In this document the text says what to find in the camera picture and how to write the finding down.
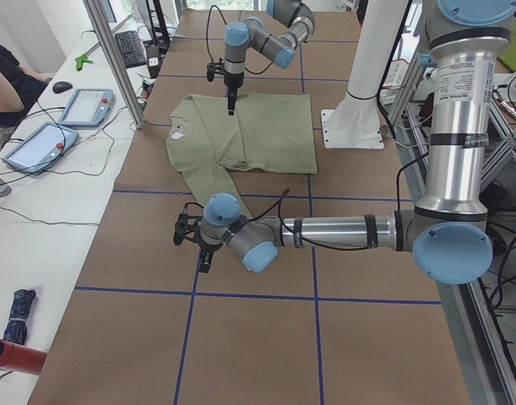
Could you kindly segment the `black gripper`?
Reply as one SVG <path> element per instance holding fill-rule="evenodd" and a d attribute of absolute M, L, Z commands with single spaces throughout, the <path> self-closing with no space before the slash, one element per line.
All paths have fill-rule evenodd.
<path fill-rule="evenodd" d="M 238 89 L 239 87 L 236 85 L 230 85 L 226 87 L 226 97 L 228 99 L 227 110 L 229 116 L 235 115 Z"/>
<path fill-rule="evenodd" d="M 214 253 L 210 250 L 201 249 L 199 253 L 199 271 L 201 273 L 208 273 L 212 264 Z"/>

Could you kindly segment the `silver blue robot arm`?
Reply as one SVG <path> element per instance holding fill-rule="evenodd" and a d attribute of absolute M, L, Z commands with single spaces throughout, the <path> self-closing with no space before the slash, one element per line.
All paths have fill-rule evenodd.
<path fill-rule="evenodd" d="M 235 114 L 237 91 L 243 85 L 247 50 L 252 48 L 277 67 L 286 69 L 299 45 L 310 39 L 315 30 L 313 12 L 301 1 L 269 1 L 266 11 L 287 28 L 284 34 L 271 34 L 257 17 L 230 22 L 225 28 L 225 55 L 220 61 L 220 74 L 227 88 L 230 116 Z"/>
<path fill-rule="evenodd" d="M 371 135 L 366 124 L 371 102 L 379 96 L 396 42 L 404 28 L 410 1 L 369 1 L 362 38 L 346 89 L 346 97 L 326 110 L 322 124 L 333 130 L 333 147 L 365 146 L 352 135 Z M 498 54 L 510 44 L 516 1 L 422 1 L 418 48 L 437 68 L 432 102 L 428 155 L 395 175 L 396 208 L 387 215 L 281 218 L 280 201 L 255 218 L 242 214 L 241 203 L 228 193 L 213 195 L 194 231 L 201 251 L 230 248 L 254 273 L 262 272 L 278 255 L 278 247 L 316 246 L 333 251 L 364 251 L 387 247 L 410 252 L 417 267 L 443 284 L 466 284 L 484 274 L 492 262 L 492 242 L 485 232 L 487 208 L 481 203 L 481 174 L 488 145 L 494 73 Z M 268 45 L 261 19 L 228 24 L 224 59 L 213 61 L 213 73 L 227 75 L 228 113 L 235 113 L 236 89 L 242 86 L 247 51 L 255 49 L 273 64 L 287 68 L 296 46 L 309 40 L 316 19 L 302 1 L 268 1 L 267 14 L 287 31 L 280 49 Z M 405 170 L 427 159 L 430 166 L 414 207 L 402 209 L 400 178 Z M 213 253 L 201 253 L 210 266 Z"/>

